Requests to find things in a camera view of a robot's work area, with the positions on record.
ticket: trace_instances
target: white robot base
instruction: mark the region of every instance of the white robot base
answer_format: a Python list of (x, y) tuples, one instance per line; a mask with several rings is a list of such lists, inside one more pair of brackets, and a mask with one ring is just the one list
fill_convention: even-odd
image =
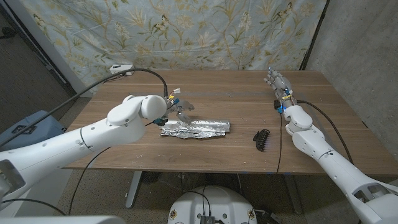
[(253, 206), (242, 195), (226, 187), (206, 186), (204, 196), (209, 200), (209, 210), (207, 200), (201, 195), (203, 188), (193, 189), (177, 199), (170, 209), (167, 223), (257, 224)]

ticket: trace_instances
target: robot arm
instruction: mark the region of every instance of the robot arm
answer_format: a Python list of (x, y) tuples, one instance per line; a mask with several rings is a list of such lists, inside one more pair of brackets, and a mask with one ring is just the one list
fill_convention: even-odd
[(290, 82), (272, 71), (265, 81), (274, 89), (280, 103), (278, 111), (289, 121), (286, 131), (294, 146), (316, 160), (344, 193), (363, 223), (395, 223), (398, 220), (398, 187), (374, 180), (335, 151), (312, 118), (296, 105)]
[[(92, 152), (129, 144), (145, 133), (141, 118), (151, 121), (166, 114), (160, 96), (128, 96), (105, 119), (54, 138), (0, 152), (0, 198), (20, 197), (36, 182)], [(3, 203), (0, 210), (8, 203)]]

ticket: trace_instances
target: wooden table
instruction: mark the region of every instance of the wooden table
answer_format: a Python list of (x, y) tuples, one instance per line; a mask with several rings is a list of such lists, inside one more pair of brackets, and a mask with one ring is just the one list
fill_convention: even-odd
[[(274, 110), (275, 95), (262, 79), (267, 72), (244, 71), (158, 71), (169, 91), (181, 88), (180, 99), (188, 100), (196, 119), (229, 119), (231, 132), (223, 138), (179, 139), (159, 136), (156, 125), (147, 127), (139, 141), (115, 146), (100, 155), (92, 168), (130, 169), (175, 172), (232, 172), (274, 174), (280, 151), (280, 115)], [(281, 72), (293, 84), (296, 99), (317, 105), (336, 124), (354, 164), (368, 175), (398, 175), (398, 163), (373, 133), (342, 99), (320, 72)], [(108, 111), (132, 95), (162, 95), (163, 86), (155, 76), (136, 72), (101, 86), (79, 114), (70, 129), (80, 128), (103, 119)], [(317, 111), (302, 105), (312, 116), (327, 141), (342, 155), (343, 146), (329, 122)], [(324, 174), (310, 157), (295, 148), (282, 121), (282, 154), (280, 173)], [(253, 136), (269, 129), (267, 148), (260, 152)], [(84, 168), (93, 155), (70, 164), (69, 169)]]

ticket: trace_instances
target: patterned fabric backdrop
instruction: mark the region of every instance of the patterned fabric backdrop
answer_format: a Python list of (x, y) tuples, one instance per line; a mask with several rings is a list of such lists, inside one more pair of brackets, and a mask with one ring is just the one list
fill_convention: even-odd
[(326, 0), (20, 0), (86, 85), (115, 63), (296, 70)]

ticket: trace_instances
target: foil-wrapped object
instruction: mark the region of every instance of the foil-wrapped object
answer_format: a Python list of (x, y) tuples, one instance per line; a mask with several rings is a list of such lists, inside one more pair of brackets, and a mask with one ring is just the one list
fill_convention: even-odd
[(231, 122), (228, 120), (192, 120), (189, 124), (179, 120), (169, 120), (160, 127), (162, 136), (178, 138), (210, 138), (225, 136), (229, 132)]

